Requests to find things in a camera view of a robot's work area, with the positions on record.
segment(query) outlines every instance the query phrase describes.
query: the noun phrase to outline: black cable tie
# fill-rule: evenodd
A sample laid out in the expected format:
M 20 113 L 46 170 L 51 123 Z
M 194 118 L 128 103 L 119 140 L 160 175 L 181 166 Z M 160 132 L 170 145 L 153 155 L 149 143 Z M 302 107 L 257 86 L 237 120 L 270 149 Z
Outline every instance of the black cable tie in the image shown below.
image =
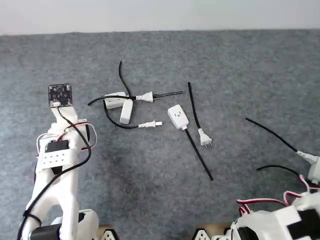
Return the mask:
M 25 210 L 23 212 L 22 216 L 25 218 L 32 218 L 32 219 L 36 220 L 40 226 L 42 225 L 40 218 L 38 218 L 36 215 L 31 214 L 30 211 L 28 211 L 28 210 Z

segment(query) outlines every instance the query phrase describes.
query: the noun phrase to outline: cable end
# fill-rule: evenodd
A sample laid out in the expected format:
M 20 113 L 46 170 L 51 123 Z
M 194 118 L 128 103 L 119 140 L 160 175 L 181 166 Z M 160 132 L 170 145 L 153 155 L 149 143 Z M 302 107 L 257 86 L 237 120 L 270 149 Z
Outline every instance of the cable end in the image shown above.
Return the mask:
M 200 136 L 200 144 L 201 146 L 204 146 L 206 149 L 208 148 L 208 145 L 213 148 L 214 146 L 212 145 L 212 138 L 210 138 L 205 132 L 202 130 L 202 128 L 198 129 L 198 133 Z
M 150 122 L 145 122 L 145 123 L 141 123 L 138 125 L 138 128 L 155 128 L 157 126 L 161 126 L 162 125 L 162 121 L 150 121 Z
M 136 100 L 141 100 L 141 101 L 145 101 L 148 103 L 153 103 L 154 102 L 154 96 L 152 94 L 152 91 L 147 92 L 143 95 L 139 95 L 135 97 Z
M 302 157 L 304 160 L 306 160 L 310 164 L 315 164 L 319 160 L 319 156 L 315 156 L 309 153 L 304 153 L 302 151 L 297 151 L 296 154 L 298 154 L 300 157 Z

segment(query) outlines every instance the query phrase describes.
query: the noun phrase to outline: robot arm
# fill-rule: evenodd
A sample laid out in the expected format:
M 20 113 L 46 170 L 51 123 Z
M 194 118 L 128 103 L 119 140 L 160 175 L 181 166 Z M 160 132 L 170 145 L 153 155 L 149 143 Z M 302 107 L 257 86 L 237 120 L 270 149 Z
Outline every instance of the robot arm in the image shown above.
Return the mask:
M 49 104 L 56 122 L 39 140 L 34 189 L 17 239 L 96 239 L 99 225 L 97 214 L 92 210 L 84 210 L 80 214 L 77 202 L 78 167 L 91 156 L 86 128 L 88 122 L 86 119 L 78 119 L 72 106 L 70 84 L 49 86 Z M 88 150 L 88 157 L 79 162 L 78 155 L 85 149 Z M 48 211 L 55 205 L 61 206 L 63 216 L 50 226 L 41 226 Z M 78 225 L 88 222 L 88 217 L 90 221 L 86 226 L 90 230 L 79 238 Z

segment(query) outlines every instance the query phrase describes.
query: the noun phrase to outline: white plastic bracket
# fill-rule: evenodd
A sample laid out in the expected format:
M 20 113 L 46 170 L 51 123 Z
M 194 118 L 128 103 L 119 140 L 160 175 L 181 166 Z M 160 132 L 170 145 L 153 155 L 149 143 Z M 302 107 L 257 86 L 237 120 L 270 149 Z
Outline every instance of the white plastic bracket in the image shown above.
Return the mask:
M 101 240 L 116 240 L 114 234 L 110 230 L 106 230 L 101 238 Z

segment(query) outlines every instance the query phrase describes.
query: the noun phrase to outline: white wire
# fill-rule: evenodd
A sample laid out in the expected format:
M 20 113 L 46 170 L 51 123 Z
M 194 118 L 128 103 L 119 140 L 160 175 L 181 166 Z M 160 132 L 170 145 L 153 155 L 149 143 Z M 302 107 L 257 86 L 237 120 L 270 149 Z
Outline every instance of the white wire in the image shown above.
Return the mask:
M 37 139 L 36 139 L 36 150 L 37 150 L 38 154 L 40 153 L 39 141 L 40 141 L 40 139 L 41 139 L 43 136 L 45 136 L 45 135 L 58 136 L 57 134 L 47 133 L 47 132 L 39 135 L 39 136 L 37 137 Z
M 94 127 L 91 123 L 88 123 L 88 122 L 78 124 L 78 125 L 76 125 L 76 127 L 83 126 L 83 125 L 89 125 L 89 126 L 91 126 L 92 129 L 93 129 L 93 132 L 94 132 L 94 135 L 95 135 L 95 142 L 94 142 L 94 144 L 91 146 L 91 148 L 93 149 L 93 148 L 96 146 L 97 142 L 98 142 L 98 134 L 97 134 L 97 132 L 96 132 L 96 129 L 95 129 L 95 127 Z
M 89 125 L 93 129 L 93 132 L 94 132 L 94 135 L 95 135 L 95 143 L 91 146 L 91 148 L 93 149 L 96 146 L 96 144 L 98 143 L 98 135 L 97 135 L 95 127 L 91 123 L 85 123 L 85 125 Z
M 284 203 L 287 205 L 287 206 L 290 206 L 290 202 L 287 198 L 287 195 L 290 195 L 292 197 L 295 197 L 295 198 L 302 198 L 302 195 L 301 194 L 298 194 L 296 192 L 293 192 L 293 191 L 285 191 L 283 193 L 283 200 L 284 200 Z
M 308 193 L 310 193 L 310 186 L 309 186 L 309 184 L 306 182 L 304 176 L 300 174 L 300 175 L 299 175 L 299 179 L 300 179 L 300 181 L 305 185 L 306 191 L 307 191 Z

